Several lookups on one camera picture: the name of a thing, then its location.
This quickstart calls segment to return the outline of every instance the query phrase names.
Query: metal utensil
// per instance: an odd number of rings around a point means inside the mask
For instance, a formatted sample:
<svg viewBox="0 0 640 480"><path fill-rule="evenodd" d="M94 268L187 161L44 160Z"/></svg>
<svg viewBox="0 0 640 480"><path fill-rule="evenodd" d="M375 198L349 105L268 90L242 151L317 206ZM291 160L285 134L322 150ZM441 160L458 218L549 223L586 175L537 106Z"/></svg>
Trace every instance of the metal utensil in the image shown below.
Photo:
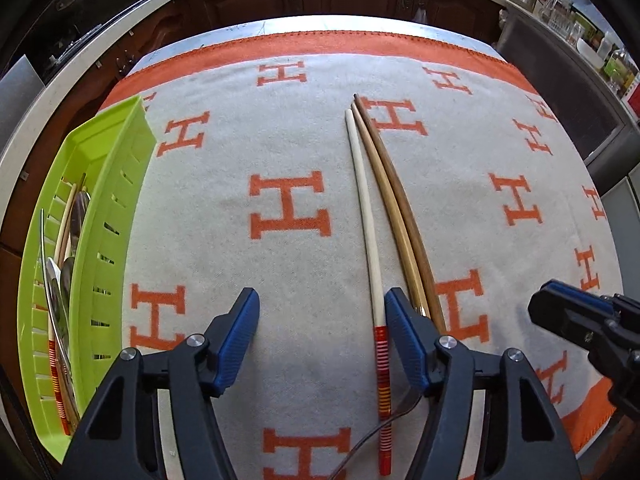
<svg viewBox="0 0 640 480"><path fill-rule="evenodd" d="M60 293L67 326L69 324L69 305L71 305L71 278L75 262L76 259L73 256L69 256L62 265L62 269L60 269Z"/></svg>
<svg viewBox="0 0 640 480"><path fill-rule="evenodd" d="M53 261L53 258L47 258L45 261L46 282L49 283L49 315L53 325L53 333L60 350L60 357L65 365L69 375L71 375L71 362L69 362L69 332L68 323L63 309L62 294L60 293L60 269Z"/></svg>
<svg viewBox="0 0 640 480"><path fill-rule="evenodd" d="M69 235L71 238L71 255L75 256L78 250L78 242L80 241L80 232L82 230L82 224L84 223L84 217L86 216L86 209L89 207L89 201L91 197L86 191L79 191L74 198L74 203L71 206L71 229Z"/></svg>

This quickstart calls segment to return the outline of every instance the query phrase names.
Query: green plastic basket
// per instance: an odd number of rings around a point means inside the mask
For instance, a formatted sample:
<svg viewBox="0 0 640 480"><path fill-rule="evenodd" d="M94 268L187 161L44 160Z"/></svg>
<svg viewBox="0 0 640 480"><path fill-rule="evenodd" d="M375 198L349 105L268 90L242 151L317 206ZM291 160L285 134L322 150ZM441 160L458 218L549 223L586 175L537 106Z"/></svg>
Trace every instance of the green plastic basket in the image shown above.
<svg viewBox="0 0 640 480"><path fill-rule="evenodd" d="M82 414L122 347L122 288L133 215L156 139L140 97L103 111L62 143L40 191L22 256L18 287L18 354L36 433L60 462L70 438L56 409L49 370L47 311L40 267L40 209L45 211L45 253L53 256L70 182L91 195L70 300L70 360Z"/></svg>

